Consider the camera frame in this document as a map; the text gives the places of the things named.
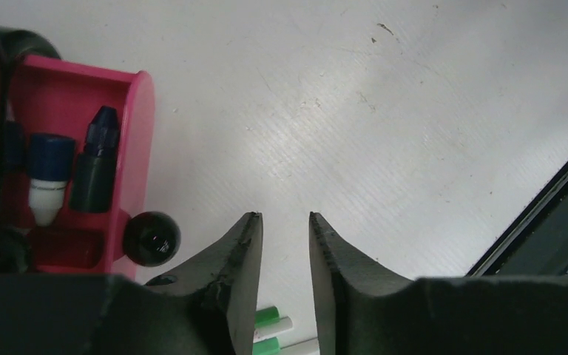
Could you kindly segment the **black pink drawer unit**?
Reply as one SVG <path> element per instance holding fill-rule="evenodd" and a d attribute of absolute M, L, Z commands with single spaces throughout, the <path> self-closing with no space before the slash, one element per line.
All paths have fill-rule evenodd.
<path fill-rule="evenodd" d="M 0 273 L 121 273 L 180 245 L 146 212 L 155 87 L 146 71 L 65 61 L 0 27 Z"/>

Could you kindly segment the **green capped white pen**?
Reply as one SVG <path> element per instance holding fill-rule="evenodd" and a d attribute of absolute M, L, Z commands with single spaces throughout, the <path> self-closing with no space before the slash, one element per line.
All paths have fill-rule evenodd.
<path fill-rule="evenodd" d="M 254 318 L 254 342 L 278 337 L 294 328 L 290 317 L 281 316 L 276 306 L 256 311 Z"/>

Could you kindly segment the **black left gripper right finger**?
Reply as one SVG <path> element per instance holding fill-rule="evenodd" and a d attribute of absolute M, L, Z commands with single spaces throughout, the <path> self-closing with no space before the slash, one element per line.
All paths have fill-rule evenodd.
<path fill-rule="evenodd" d="M 568 354 L 568 277 L 409 280 L 309 215 L 322 354 Z"/>

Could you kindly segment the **small blue white cap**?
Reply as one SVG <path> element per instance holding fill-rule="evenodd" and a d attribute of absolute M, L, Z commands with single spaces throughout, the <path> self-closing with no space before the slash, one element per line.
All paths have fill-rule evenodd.
<path fill-rule="evenodd" d="M 75 148 L 76 141 L 71 137 L 44 132 L 30 135 L 26 168 L 30 178 L 28 206 L 37 226 L 51 225 L 64 205 Z"/>

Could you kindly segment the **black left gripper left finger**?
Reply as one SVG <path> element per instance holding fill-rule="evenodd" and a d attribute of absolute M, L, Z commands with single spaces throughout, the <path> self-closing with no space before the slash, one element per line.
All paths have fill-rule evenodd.
<path fill-rule="evenodd" d="M 263 217 L 146 285 L 118 274 L 0 275 L 0 354 L 250 354 Z"/>

